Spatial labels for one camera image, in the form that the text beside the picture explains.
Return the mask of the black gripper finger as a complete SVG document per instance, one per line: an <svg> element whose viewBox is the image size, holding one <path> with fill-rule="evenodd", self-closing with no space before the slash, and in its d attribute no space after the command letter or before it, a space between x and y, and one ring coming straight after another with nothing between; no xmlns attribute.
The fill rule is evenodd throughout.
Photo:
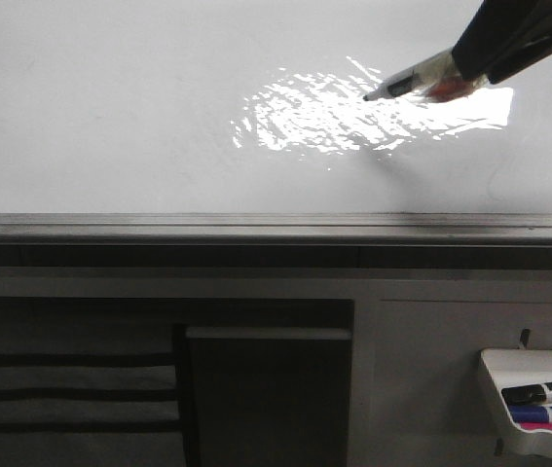
<svg viewBox="0 0 552 467"><path fill-rule="evenodd" d="M552 0L488 0L452 49L458 70L466 80L480 75L516 39L538 26L552 26Z"/></svg>
<svg viewBox="0 0 552 467"><path fill-rule="evenodd" d="M522 72L552 54L552 26L538 26L516 39L487 69L495 85Z"/></svg>

